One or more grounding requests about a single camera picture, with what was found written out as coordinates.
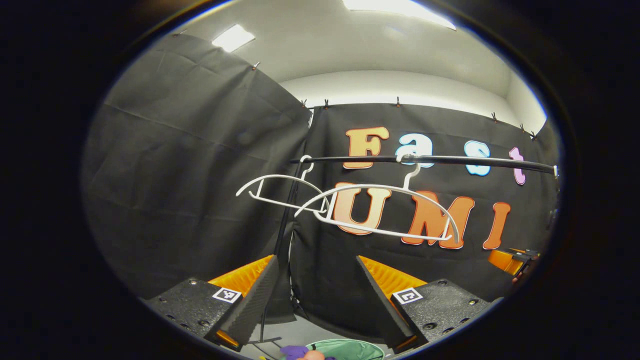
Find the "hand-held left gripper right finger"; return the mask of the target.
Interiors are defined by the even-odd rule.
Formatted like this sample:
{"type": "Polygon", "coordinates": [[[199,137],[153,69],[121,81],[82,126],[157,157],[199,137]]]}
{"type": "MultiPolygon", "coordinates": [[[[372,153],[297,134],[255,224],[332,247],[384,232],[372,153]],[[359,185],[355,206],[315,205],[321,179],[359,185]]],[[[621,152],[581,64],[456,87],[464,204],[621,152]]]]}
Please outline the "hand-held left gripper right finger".
{"type": "Polygon", "coordinates": [[[365,256],[356,256],[375,329],[394,353],[430,346],[484,317],[502,300],[467,291],[446,278],[425,282],[365,256]]]}

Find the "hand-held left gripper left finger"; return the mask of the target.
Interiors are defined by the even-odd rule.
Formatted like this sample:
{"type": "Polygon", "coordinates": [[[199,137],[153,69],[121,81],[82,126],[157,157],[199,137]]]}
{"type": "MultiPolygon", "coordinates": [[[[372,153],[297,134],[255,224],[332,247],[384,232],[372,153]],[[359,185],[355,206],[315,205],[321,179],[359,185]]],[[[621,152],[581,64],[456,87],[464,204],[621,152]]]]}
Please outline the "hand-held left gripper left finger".
{"type": "Polygon", "coordinates": [[[187,278],[144,303],[183,330],[240,351],[261,322],[279,278],[268,255],[211,280],[187,278]]]}

